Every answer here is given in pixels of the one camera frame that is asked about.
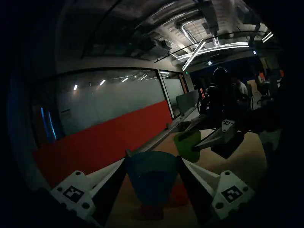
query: bolt hole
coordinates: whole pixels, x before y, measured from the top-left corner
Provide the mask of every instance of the bolt hole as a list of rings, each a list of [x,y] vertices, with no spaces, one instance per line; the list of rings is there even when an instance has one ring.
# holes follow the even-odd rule
[[[83,203],[81,205],[84,209],[88,209],[90,207],[90,205],[88,203]]]
[[[215,208],[216,208],[216,209],[222,209],[223,206],[224,206],[223,203],[217,203],[217,204],[215,205]]]

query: glass wall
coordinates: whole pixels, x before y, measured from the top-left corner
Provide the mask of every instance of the glass wall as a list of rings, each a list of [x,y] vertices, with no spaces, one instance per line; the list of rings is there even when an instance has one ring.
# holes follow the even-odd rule
[[[160,74],[163,78],[171,108],[174,117],[180,115],[180,110],[177,105],[176,97],[187,92],[186,84],[182,81],[183,75],[178,72],[170,72],[161,70]]]
[[[165,100],[152,70],[71,74],[36,87],[32,97],[33,122],[41,143]]]

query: orange wall panel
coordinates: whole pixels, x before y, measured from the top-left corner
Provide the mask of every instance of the orange wall panel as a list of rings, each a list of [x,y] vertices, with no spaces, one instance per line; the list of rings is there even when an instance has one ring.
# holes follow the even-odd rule
[[[172,123],[167,101],[95,125],[33,152],[42,175],[55,187],[75,170],[99,170],[149,141]]]

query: exposed ceiling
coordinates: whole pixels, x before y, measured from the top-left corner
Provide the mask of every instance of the exposed ceiling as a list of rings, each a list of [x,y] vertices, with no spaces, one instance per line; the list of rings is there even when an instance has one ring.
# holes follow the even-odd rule
[[[204,48],[217,45],[214,36],[220,45],[242,41],[254,48],[268,32],[242,0],[77,0],[65,17],[59,60],[114,55],[155,61],[177,51],[174,60],[192,53],[202,39]],[[216,61],[241,49],[196,61]]]

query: person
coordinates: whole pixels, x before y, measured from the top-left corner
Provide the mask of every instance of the person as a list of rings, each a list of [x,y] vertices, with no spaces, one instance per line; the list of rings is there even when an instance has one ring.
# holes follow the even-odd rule
[[[245,86],[244,83],[240,81],[238,78],[232,78],[232,82],[236,84],[238,90],[240,91],[241,94],[245,94],[248,96],[248,90],[247,87]]]

